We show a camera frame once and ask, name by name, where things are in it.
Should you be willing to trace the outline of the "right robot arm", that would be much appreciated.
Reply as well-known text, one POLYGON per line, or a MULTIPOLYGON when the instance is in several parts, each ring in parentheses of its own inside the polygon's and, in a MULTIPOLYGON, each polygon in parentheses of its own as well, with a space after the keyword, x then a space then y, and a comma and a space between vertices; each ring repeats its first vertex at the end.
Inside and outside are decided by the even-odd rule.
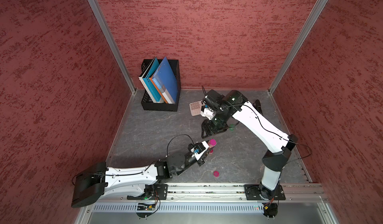
POLYGON ((261 112, 260 102, 251 103, 241 92, 230 91, 221 95, 215 90, 204 91, 200 114, 206 119, 201 124, 202 138, 224 133, 229 129, 230 118, 247 127, 266 146, 262 158, 264 173, 259 185, 247 188, 255 199, 270 203, 280 200, 280 177, 289 163, 292 150, 298 145, 298 138, 286 134, 269 122, 261 112))

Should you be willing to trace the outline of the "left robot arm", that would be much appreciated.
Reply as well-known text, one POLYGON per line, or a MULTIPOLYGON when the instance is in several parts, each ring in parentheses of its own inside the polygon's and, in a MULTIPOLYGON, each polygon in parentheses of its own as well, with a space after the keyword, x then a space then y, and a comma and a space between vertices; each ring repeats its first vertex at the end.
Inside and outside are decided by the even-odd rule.
POLYGON ((204 140, 188 145, 186 153, 174 152, 165 158, 138 168, 113 168, 106 162, 97 163, 73 178, 72 208, 81 208, 100 198, 122 195, 128 200, 165 199, 159 191, 173 177, 180 176, 194 164, 204 164, 216 146, 216 140, 204 140))

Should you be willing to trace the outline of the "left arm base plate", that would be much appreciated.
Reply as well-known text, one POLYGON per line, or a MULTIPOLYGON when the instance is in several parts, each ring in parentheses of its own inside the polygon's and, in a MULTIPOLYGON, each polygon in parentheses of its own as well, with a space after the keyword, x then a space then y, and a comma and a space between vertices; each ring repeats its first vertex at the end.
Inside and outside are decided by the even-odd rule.
POLYGON ((167 184, 144 185, 142 193, 137 196, 127 195, 127 200, 166 200, 168 194, 167 184))

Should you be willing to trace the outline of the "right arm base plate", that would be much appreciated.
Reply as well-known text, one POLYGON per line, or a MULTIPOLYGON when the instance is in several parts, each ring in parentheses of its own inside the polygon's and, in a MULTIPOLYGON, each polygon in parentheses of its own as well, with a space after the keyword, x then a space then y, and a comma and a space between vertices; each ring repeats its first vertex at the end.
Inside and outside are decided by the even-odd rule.
POLYGON ((277 184, 275 190, 271 191, 262 185, 244 185, 244 193, 248 201, 285 201, 283 188, 277 184))

